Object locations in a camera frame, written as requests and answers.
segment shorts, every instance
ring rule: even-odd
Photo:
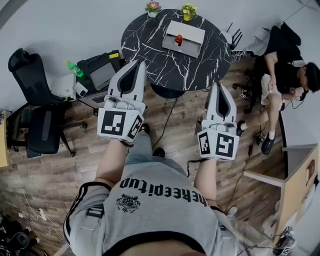
[[[281,98],[281,101],[279,104],[279,110],[280,110],[282,107],[282,94],[281,92],[278,91],[277,87],[275,87],[271,92],[269,91],[268,83],[270,82],[270,79],[271,77],[268,74],[264,74],[261,79],[261,88],[262,88],[261,104],[265,106],[269,105],[269,100],[267,96],[269,94],[276,94],[276,95],[279,95],[279,97]]]

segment black shoe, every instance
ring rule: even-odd
[[[239,137],[241,137],[241,134],[245,131],[245,130],[241,129],[241,125],[244,124],[244,123],[245,123],[245,121],[241,120],[236,125],[236,135],[239,136]]]
[[[272,146],[274,145],[275,138],[276,138],[276,135],[274,135],[274,139],[269,139],[269,133],[268,133],[267,137],[265,138],[265,141],[262,143],[262,146],[261,146],[261,152],[264,155],[268,155],[270,153]]]
[[[153,156],[154,157],[161,157],[161,158],[165,158],[166,152],[164,151],[164,149],[162,147],[158,147],[154,152],[153,152]]]
[[[148,135],[150,135],[150,126],[147,123],[143,123],[140,127],[139,132],[145,131]]]

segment office chair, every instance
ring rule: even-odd
[[[257,98],[261,100],[261,79],[264,74],[268,72],[266,70],[267,64],[265,62],[266,55],[277,51],[290,51],[290,54],[292,54],[292,60],[294,61],[301,58],[300,50],[297,47],[299,45],[301,45],[300,37],[286,23],[283,23],[281,28],[277,26],[272,27],[265,53],[255,58],[253,70],[247,69],[244,72],[244,75],[249,77],[248,83],[246,85],[235,83],[232,86],[235,90],[237,88],[243,89],[243,97],[250,102],[249,108],[243,110],[245,114],[251,113]]]
[[[55,154],[61,138],[71,157],[74,157],[75,152],[68,145],[64,129],[77,126],[86,129],[88,125],[85,122],[67,124],[65,113],[69,104],[50,92],[40,55],[29,54],[20,48],[10,57],[8,69],[27,102],[37,107],[27,125],[27,148],[39,154]]]

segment hand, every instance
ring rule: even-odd
[[[277,81],[275,77],[271,77],[270,82],[268,83],[269,92],[273,91],[277,86]]]
[[[304,89],[302,87],[296,88],[294,92],[294,97],[300,98],[303,93],[304,93]]]

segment round table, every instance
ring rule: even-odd
[[[165,98],[175,98],[177,93],[182,94],[181,91],[211,86],[225,76],[231,64],[226,38],[215,25],[199,15],[187,23],[205,30],[198,58],[163,48],[162,42],[171,21],[184,21],[179,10],[163,9],[156,18],[145,13],[127,26],[121,39],[125,60],[145,61],[153,90]]]

